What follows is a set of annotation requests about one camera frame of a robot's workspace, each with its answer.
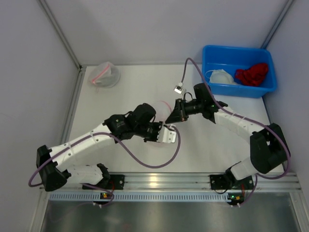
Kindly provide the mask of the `pink-trimmed mesh laundry bag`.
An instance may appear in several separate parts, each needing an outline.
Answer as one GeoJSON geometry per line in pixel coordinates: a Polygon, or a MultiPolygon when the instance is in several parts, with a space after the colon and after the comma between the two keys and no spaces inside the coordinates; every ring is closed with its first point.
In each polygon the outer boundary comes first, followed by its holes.
{"type": "Polygon", "coordinates": [[[98,65],[89,75],[88,82],[96,87],[111,88],[121,78],[120,70],[110,62],[98,65]]]}

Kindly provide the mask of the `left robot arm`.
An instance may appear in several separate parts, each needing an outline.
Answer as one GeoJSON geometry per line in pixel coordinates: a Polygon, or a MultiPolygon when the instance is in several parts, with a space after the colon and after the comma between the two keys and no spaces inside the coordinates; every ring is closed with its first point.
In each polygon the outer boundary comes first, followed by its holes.
{"type": "Polygon", "coordinates": [[[40,186],[51,192],[66,184],[108,183],[108,169],[101,163],[89,164],[86,158],[133,136],[141,137],[145,142],[161,143],[163,122],[155,121],[155,116],[155,109],[143,103],[134,111],[110,116],[90,132],[72,141],[52,148],[40,146],[37,149],[35,173],[41,178],[40,186]]]}

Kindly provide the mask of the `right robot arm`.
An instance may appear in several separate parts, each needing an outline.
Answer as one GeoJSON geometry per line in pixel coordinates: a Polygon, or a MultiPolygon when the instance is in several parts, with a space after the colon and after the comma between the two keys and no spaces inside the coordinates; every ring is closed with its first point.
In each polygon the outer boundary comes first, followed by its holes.
{"type": "Polygon", "coordinates": [[[191,101],[176,99],[174,109],[166,123],[187,121],[190,115],[202,116],[221,125],[244,139],[250,145],[250,155],[225,171],[229,182],[240,181],[255,174],[267,174],[290,158],[289,149],[279,125],[265,126],[240,116],[222,101],[216,101],[203,83],[194,86],[195,98],[191,101]]]}

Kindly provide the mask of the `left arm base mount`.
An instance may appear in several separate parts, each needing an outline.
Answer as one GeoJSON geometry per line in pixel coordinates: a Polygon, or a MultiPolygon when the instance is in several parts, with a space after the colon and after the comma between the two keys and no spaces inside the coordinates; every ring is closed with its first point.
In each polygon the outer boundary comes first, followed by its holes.
{"type": "Polygon", "coordinates": [[[95,174],[92,177],[90,183],[82,182],[82,189],[91,190],[123,190],[124,189],[125,176],[122,174],[109,174],[103,176],[101,174],[95,174]]]}

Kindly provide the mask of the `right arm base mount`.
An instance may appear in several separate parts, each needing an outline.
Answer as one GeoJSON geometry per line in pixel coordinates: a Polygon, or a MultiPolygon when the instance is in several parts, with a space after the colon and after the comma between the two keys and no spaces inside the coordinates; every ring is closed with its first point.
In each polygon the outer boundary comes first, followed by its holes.
{"type": "Polygon", "coordinates": [[[212,190],[252,190],[254,186],[251,176],[236,180],[227,174],[210,175],[210,184],[212,190]]]}

